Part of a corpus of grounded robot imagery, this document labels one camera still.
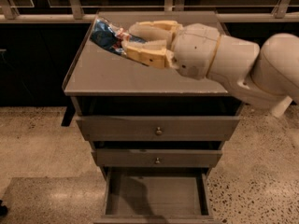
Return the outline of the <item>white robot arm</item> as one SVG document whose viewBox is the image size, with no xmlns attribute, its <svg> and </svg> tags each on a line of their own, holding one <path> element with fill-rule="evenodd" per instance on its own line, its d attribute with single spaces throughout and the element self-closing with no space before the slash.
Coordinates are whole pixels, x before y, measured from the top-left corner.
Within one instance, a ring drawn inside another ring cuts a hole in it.
<svg viewBox="0 0 299 224">
<path fill-rule="evenodd" d="M 201 23 L 143 21 L 129 28 L 121 45 L 138 63 L 216 81 L 250 105 L 274 108 L 299 103 L 296 35 L 272 35 L 260 46 Z"/>
</svg>

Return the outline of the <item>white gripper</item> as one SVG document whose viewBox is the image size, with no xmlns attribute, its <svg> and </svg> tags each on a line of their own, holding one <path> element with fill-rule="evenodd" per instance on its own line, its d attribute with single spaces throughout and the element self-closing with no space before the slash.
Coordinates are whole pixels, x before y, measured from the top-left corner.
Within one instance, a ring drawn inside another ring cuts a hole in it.
<svg viewBox="0 0 299 224">
<path fill-rule="evenodd" d="M 175 59 L 180 75 L 202 79 L 212 63 L 221 34 L 217 28 L 201 23 L 181 28 L 177 21 L 136 22 L 129 33 L 149 42 L 122 41 L 121 45 L 133 61 L 164 69 L 172 67 Z M 174 53 L 168 49 L 171 44 Z"/>
</svg>

